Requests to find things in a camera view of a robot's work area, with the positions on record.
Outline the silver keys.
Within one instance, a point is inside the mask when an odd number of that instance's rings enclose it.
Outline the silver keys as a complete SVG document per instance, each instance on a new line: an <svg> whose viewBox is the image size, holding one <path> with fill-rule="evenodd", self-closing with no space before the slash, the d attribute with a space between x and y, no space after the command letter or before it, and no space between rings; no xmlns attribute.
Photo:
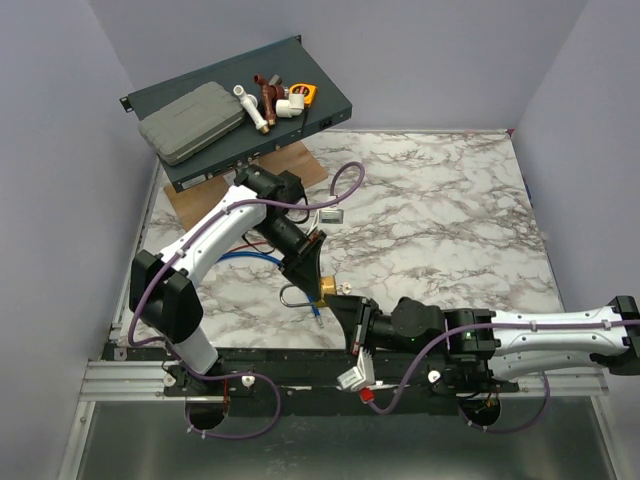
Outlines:
<svg viewBox="0 0 640 480"><path fill-rule="evenodd" d="M343 295L349 295L352 291L352 286L348 282L344 282L337 287L337 292Z"/></svg>

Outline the brass padlock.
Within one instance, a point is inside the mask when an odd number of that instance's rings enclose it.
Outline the brass padlock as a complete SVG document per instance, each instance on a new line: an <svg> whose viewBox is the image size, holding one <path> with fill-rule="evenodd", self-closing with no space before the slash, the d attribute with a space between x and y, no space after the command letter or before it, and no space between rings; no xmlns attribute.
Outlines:
<svg viewBox="0 0 640 480"><path fill-rule="evenodd" d="M317 309L326 308L328 306L326 297L328 295L336 295L338 293L338 286L336 283L336 278L334 276L325 276L320 279L320 299L319 300L313 300L311 297L309 297L306 302L289 303L285 299L284 295L285 295L285 292L290 288L295 288L295 286L291 283L285 284L279 291L280 303L287 308L301 308L301 307L313 307Z"/></svg>

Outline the blue cable lock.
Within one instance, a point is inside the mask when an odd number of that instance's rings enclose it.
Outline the blue cable lock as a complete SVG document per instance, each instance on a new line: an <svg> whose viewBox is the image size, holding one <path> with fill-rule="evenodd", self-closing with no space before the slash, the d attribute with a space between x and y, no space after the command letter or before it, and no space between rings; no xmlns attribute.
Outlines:
<svg viewBox="0 0 640 480"><path fill-rule="evenodd" d="M281 264L282 264L282 262L279 259L275 258L274 256L268 255L268 254L259 253L259 252L241 252L241 251L233 251L233 252L225 253L220 257L219 262L229 261L229 260L234 260L234 259L239 259L239 258L250 258L250 259L258 259L258 260L266 261L266 262L269 262L270 264L275 265L278 268L280 268ZM280 295L279 295L281 303L287 308L309 307L311 309L311 311L312 311L312 314L314 316L316 324L321 329L323 329L324 328L324 323L323 323L323 320L322 320L322 316L321 316L320 310L316 306L315 302L312 300L311 296L310 295L307 296L307 302L306 303L289 304L283 299L283 292L288 288L290 288L290 285L285 285L284 287L281 288L281 292L280 292Z"/></svg>

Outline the red cable seal lock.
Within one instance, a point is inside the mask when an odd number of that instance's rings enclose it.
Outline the red cable seal lock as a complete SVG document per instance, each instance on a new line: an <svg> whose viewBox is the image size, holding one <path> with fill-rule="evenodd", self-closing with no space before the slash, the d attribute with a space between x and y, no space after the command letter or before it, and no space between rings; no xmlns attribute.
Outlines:
<svg viewBox="0 0 640 480"><path fill-rule="evenodd" d="M271 254L275 249L266 241L244 241L241 245L236 246L230 250L230 253L239 252L242 250L251 249L261 254Z"/></svg>

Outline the white pvc elbow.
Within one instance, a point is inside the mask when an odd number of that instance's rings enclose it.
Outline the white pvc elbow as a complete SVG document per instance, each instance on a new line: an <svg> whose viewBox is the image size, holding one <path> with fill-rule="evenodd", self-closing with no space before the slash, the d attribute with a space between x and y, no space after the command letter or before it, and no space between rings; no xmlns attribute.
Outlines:
<svg viewBox="0 0 640 480"><path fill-rule="evenodd" d="M305 110L305 96L301 93L290 93L286 99L278 99L275 113L278 118L293 118Z"/></svg>

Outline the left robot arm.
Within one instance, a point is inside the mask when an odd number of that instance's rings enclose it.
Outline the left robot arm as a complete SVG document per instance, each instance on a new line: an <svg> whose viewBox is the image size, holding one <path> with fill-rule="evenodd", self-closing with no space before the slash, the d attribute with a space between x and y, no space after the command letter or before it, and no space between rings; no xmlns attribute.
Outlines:
<svg viewBox="0 0 640 480"><path fill-rule="evenodd" d="M216 348L201 327L203 308L196 289L234 243L256 230L282 256L282 275L308 298L322 297L322 233L305 234L287 213L306 194L299 177L261 167L242 170L223 199L191 230L160 253L139 251L132 262L129 307L160 333L190 368L187 382L201 395L222 380Z"/></svg>

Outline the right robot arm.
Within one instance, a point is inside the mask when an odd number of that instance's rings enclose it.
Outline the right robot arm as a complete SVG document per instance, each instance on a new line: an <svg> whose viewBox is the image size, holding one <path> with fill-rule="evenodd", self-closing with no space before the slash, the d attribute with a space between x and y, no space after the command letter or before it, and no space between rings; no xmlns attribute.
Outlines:
<svg viewBox="0 0 640 480"><path fill-rule="evenodd" d="M434 368L441 380L474 392L535 371L588 366L618 376L639 372L639 309L629 296L556 314L442 309L408 297L389 314L365 297L329 295L325 302L341 325L346 351L356 358L338 378L345 391L374 384L379 349L442 361L444 367Z"/></svg>

